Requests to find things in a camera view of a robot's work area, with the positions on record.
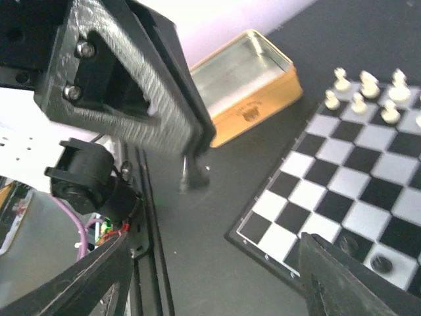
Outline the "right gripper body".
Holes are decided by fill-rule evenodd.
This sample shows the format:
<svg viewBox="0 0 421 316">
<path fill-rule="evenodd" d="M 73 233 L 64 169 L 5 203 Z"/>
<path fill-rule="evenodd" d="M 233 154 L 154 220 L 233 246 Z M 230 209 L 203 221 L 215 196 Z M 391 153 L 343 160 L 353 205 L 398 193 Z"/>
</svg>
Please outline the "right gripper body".
<svg viewBox="0 0 421 316">
<path fill-rule="evenodd" d="M 52 121 L 169 155 L 216 130 L 175 24 L 138 1 L 2 1 L 1 86 Z"/>
</svg>

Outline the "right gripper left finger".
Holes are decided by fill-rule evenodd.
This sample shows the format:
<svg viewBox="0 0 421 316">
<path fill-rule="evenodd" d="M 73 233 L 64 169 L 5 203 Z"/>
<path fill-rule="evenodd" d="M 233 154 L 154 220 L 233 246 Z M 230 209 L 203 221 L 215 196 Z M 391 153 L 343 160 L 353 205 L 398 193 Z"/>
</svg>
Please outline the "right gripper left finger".
<svg viewBox="0 0 421 316">
<path fill-rule="evenodd" d="M 120 232 L 49 282 L 2 308 L 1 314 L 89 315 L 105 299 L 103 315 L 123 315 L 132 271 L 129 236 Z"/>
</svg>

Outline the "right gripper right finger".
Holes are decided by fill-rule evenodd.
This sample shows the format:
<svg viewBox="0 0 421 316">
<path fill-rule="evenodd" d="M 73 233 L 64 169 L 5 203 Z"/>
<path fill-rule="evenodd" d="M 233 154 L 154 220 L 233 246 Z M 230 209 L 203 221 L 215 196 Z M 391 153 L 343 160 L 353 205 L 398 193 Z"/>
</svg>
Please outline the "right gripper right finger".
<svg viewBox="0 0 421 316">
<path fill-rule="evenodd" d="M 317 234 L 302 233 L 299 273 L 309 315 L 419 315 L 420 299 Z"/>
</svg>

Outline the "black chess pawn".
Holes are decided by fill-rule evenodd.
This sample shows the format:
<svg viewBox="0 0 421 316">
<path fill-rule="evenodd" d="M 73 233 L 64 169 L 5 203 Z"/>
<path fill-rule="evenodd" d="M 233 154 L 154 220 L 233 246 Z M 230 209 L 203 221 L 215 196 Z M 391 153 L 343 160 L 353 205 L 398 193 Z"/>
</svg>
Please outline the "black chess pawn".
<svg viewBox="0 0 421 316">
<path fill-rule="evenodd" d="M 354 257 L 358 253 L 359 245 L 352 236 L 343 235 L 339 239 L 339 248 L 347 255 Z"/>
</svg>

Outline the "black chess piece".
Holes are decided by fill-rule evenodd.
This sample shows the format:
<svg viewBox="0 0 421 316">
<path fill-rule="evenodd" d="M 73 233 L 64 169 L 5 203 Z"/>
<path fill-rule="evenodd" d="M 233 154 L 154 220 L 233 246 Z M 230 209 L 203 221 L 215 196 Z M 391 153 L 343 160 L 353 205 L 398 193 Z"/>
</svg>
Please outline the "black chess piece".
<svg viewBox="0 0 421 316">
<path fill-rule="evenodd" d="M 393 263 L 382 254 L 375 255 L 370 261 L 371 268 L 380 274 L 389 274 L 393 270 Z"/>
</svg>

